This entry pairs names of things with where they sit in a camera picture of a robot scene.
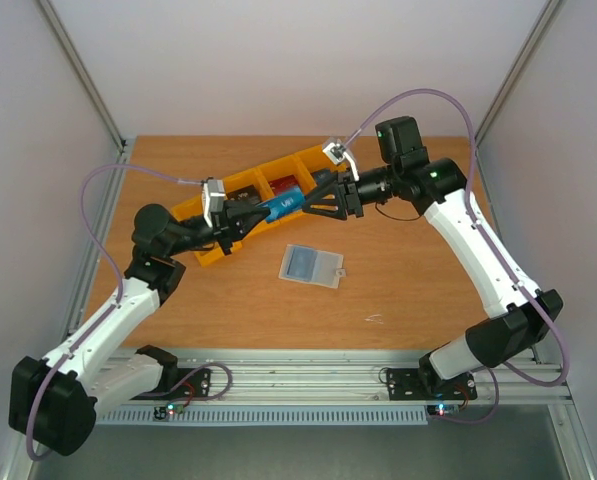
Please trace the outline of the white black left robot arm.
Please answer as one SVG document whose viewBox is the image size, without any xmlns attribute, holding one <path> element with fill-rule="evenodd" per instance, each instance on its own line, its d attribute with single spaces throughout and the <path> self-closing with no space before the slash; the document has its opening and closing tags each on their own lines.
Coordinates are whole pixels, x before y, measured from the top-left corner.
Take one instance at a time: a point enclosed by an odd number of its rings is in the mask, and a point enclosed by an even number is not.
<svg viewBox="0 0 597 480">
<path fill-rule="evenodd" d="M 12 372 L 8 422 L 34 449 L 68 456 L 91 434 L 98 416 L 134 398 L 167 398 L 183 384 L 177 358 L 158 347 L 139 348 L 126 364 L 99 372 L 126 337 L 174 293 L 185 267 L 178 254 L 218 245 L 224 252 L 269 215 L 268 208 L 222 200 L 206 215 L 177 220 L 148 204 L 134 217 L 134 248 L 117 289 L 72 336 L 40 359 L 26 356 Z"/>
</svg>

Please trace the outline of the black VIP card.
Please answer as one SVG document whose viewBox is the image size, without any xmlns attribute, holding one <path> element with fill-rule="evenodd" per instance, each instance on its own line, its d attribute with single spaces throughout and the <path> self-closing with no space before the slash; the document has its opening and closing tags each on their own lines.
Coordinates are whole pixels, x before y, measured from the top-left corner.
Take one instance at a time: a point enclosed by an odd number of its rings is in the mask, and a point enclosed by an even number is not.
<svg viewBox="0 0 597 480">
<path fill-rule="evenodd" d="M 227 195 L 227 198 L 234 201 L 247 201 L 252 204 L 261 202 L 259 192 L 254 185 L 248 185 L 234 190 Z"/>
</svg>

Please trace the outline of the blue VIP card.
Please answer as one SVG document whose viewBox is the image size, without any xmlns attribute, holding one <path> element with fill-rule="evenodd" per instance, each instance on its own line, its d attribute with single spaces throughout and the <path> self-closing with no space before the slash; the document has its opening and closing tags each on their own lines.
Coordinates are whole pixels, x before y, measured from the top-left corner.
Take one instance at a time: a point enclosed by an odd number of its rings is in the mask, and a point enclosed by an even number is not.
<svg viewBox="0 0 597 480">
<path fill-rule="evenodd" d="M 302 190 L 298 186 L 294 186 L 272 199 L 260 203 L 259 206 L 269 210 L 265 221 L 270 224 L 300 210 L 304 201 L 305 196 Z"/>
</svg>

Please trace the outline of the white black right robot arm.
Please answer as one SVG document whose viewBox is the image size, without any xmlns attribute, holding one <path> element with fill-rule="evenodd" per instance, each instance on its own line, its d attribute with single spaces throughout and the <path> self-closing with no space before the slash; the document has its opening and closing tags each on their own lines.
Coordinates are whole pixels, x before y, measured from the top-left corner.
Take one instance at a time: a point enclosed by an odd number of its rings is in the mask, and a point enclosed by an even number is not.
<svg viewBox="0 0 597 480">
<path fill-rule="evenodd" d="M 345 220 L 363 216 L 367 204 L 399 198 L 409 202 L 447 242 L 488 317 L 420 359 L 420 387 L 437 397 L 451 389 L 460 375 L 497 367 L 542 341 L 563 300 L 556 290 L 539 287 L 513 260 L 468 192 L 458 165 L 449 158 L 430 160 L 414 118 L 383 121 L 375 131 L 383 166 L 359 172 L 342 141 L 328 140 L 323 154 L 347 168 L 314 188 L 302 210 Z"/>
</svg>

